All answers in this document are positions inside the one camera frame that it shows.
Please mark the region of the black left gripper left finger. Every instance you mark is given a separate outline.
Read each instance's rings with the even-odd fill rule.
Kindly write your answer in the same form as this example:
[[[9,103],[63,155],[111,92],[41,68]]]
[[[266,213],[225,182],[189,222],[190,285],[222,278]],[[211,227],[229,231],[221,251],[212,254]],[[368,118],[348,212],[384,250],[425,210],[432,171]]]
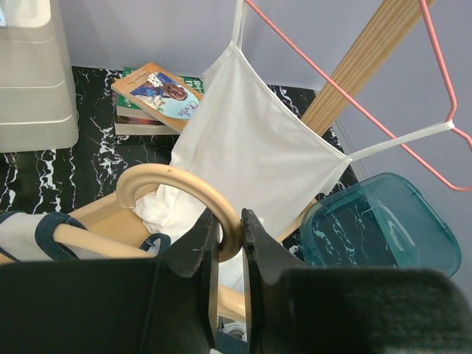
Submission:
[[[3,353],[208,353],[218,222],[205,211],[161,254],[1,267]]]

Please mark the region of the white navy-trimmed tank top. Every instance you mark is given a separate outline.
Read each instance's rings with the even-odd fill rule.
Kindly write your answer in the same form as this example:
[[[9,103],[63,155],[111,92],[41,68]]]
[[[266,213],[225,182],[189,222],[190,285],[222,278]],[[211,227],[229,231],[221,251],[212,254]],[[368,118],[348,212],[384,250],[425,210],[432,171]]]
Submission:
[[[27,214],[18,211],[1,213],[1,254],[16,262],[100,260],[104,256],[54,240],[60,225],[86,227],[70,215],[59,212]]]

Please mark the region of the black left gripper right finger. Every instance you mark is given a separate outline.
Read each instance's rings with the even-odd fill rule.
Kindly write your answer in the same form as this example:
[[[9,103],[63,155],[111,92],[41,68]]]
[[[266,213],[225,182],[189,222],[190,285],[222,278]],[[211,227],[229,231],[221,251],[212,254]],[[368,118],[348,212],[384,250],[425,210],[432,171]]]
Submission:
[[[428,269],[310,267],[242,212],[250,353],[469,353],[471,309]]]

